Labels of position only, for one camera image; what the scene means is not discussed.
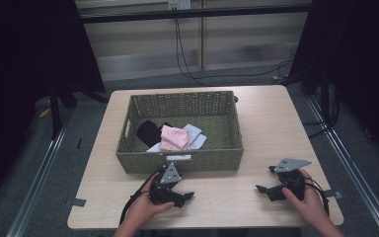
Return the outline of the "pink cloth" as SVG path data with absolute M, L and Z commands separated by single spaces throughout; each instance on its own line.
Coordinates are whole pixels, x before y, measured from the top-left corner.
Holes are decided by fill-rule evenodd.
M 189 132 L 185 129 L 164 125 L 161 131 L 161 150 L 184 151 L 192 142 Z

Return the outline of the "white wall power outlet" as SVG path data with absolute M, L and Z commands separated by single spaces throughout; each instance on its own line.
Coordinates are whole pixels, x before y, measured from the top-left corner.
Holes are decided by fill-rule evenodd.
M 190 0 L 168 0 L 168 8 L 170 10 L 190 10 Z

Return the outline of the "black metal stand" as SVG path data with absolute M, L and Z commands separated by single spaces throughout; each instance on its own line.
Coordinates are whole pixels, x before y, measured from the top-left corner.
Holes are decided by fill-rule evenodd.
M 72 81 L 64 81 L 60 79 L 52 80 L 49 89 L 50 110 L 52 118 L 52 139 L 56 138 L 62 128 L 59 103 L 62 103 L 64 107 L 68 109 L 75 108 L 77 106 L 77 100 L 73 95 L 74 92 L 82 93 L 100 103 L 107 103 L 109 101 L 108 98 L 103 97 L 96 92 L 87 89 L 85 86 L 74 83 Z
M 318 95 L 306 94 L 306 99 L 317 119 L 304 122 L 304 125 L 316 125 L 320 130 L 309 134 L 309 138 L 332 132 L 338 122 L 341 109 L 339 93 L 335 91 L 332 95 L 329 73 L 326 70 L 321 73 L 315 92 L 318 92 Z

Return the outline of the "white cloth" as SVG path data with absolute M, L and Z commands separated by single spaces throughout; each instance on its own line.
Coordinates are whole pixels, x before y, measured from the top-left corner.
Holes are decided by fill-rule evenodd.
M 187 150 L 184 150 L 184 151 L 161 150 L 160 149 L 161 142 L 159 142 L 156 145 L 150 147 L 148 149 L 148 152 L 186 152 L 186 151 L 192 151 L 192 150 L 199 150 L 207 140 L 207 137 L 202 133 L 202 130 L 192 124 L 188 123 L 186 126 L 184 126 L 181 129 L 187 130 L 189 132 L 189 136 L 192 139 L 192 142 L 189 145 Z

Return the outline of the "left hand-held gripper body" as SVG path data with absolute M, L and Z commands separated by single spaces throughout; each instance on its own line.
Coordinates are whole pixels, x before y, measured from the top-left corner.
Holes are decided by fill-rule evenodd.
M 150 199 L 154 204 L 174 202 L 178 199 L 178 194 L 172 191 L 172 188 L 181 180 L 174 163 L 168 167 L 164 166 L 150 186 Z

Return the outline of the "black curtain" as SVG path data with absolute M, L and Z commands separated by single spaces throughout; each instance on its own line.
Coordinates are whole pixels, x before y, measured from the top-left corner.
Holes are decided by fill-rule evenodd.
M 379 0 L 311 0 L 289 76 L 311 94 L 326 76 L 379 140 Z
M 75 0 L 0 0 L 0 183 L 24 143 L 36 100 L 105 86 Z

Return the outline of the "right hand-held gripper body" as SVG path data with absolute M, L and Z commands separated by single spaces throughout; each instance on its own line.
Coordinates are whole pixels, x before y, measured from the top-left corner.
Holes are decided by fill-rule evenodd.
M 301 159 L 283 158 L 275 166 L 269 166 L 269 170 L 276 174 L 280 184 L 290 189 L 298 199 L 304 198 L 305 178 L 299 171 L 300 168 L 310 165 L 311 161 Z

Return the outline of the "black horizontal bar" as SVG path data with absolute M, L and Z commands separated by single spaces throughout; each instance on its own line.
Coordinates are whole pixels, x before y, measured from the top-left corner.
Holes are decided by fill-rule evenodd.
M 303 13 L 312 10 L 311 4 L 300 5 L 274 5 L 274 6 L 256 6 L 256 7 L 239 7 L 239 8 L 213 8 L 213 9 L 195 9 L 195 10 L 168 10 L 157 12 L 127 13 L 127 14 L 99 14 L 84 15 L 78 21 L 82 24 L 98 24 L 111 22 L 134 22 L 134 21 L 152 21 L 168 19 L 187 19 L 202 17 L 226 17 L 226 16 L 243 16 L 243 15 L 262 15 L 262 14 L 285 14 L 285 13 Z

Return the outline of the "green woven basket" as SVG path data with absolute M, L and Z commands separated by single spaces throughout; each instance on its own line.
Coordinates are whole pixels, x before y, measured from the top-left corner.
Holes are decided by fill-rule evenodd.
M 148 152 L 137 137 L 146 120 L 160 126 L 182 128 L 192 124 L 207 137 L 199 150 Z M 171 161 L 181 172 L 236 171 L 244 147 L 235 96 L 231 91 L 132 95 L 116 149 L 116 157 L 128 174 L 150 173 Z

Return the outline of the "black cloth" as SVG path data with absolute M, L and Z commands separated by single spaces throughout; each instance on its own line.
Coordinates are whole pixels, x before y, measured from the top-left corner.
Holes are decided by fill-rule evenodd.
M 137 129 L 137 137 L 148 147 L 152 147 L 162 141 L 162 128 L 170 126 L 169 123 L 164 122 L 157 126 L 155 122 L 146 120 Z

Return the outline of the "metal floor rail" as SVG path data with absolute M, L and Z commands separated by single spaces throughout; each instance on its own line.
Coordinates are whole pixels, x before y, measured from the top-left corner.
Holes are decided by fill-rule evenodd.
M 55 137 L 51 139 L 38 172 L 29 188 L 26 197 L 23 200 L 21 207 L 15 216 L 15 219 L 13 220 L 6 234 L 6 237 L 23 237 L 34 209 L 38 203 L 38 198 L 43 189 L 49 171 L 51 170 L 52 163 L 59 151 L 60 145 L 62 144 L 66 133 L 67 124 L 70 122 L 73 112 L 74 110 L 69 110 L 67 112 L 61 128 L 56 133 Z
M 358 167 L 354 163 L 352 157 L 347 151 L 345 145 L 342 143 L 340 137 L 338 136 L 336 130 L 325 122 L 323 116 L 323 109 L 318 104 L 317 100 L 313 97 L 306 97 L 308 104 L 318 121 L 318 125 L 323 129 L 323 132 L 330 141 L 332 147 L 335 149 L 337 156 L 341 160 L 342 165 L 344 166 L 346 172 L 354 183 L 358 193 L 363 199 L 366 207 L 374 218 L 375 222 L 379 226 L 379 198 L 371 190 L 370 186 L 362 176 L 362 173 L 359 171 Z

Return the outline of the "person's left hand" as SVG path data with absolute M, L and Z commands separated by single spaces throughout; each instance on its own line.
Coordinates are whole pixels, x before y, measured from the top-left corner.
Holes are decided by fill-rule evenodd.
M 150 199 L 149 191 L 150 185 L 147 184 L 131 204 L 122 223 L 124 226 L 138 228 L 149 221 L 154 215 L 169 210 L 175 205 L 173 202 L 154 204 Z

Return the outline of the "person's right hand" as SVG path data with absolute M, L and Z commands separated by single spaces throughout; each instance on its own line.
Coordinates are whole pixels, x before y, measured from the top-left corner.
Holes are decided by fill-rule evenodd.
M 298 199 L 297 196 L 288 188 L 283 188 L 282 192 L 286 199 L 297 209 L 300 216 L 313 227 L 317 227 L 328 219 L 328 216 L 324 210 L 318 192 L 310 187 L 311 176 L 303 169 L 300 172 L 305 178 L 306 187 L 304 189 L 304 198 Z

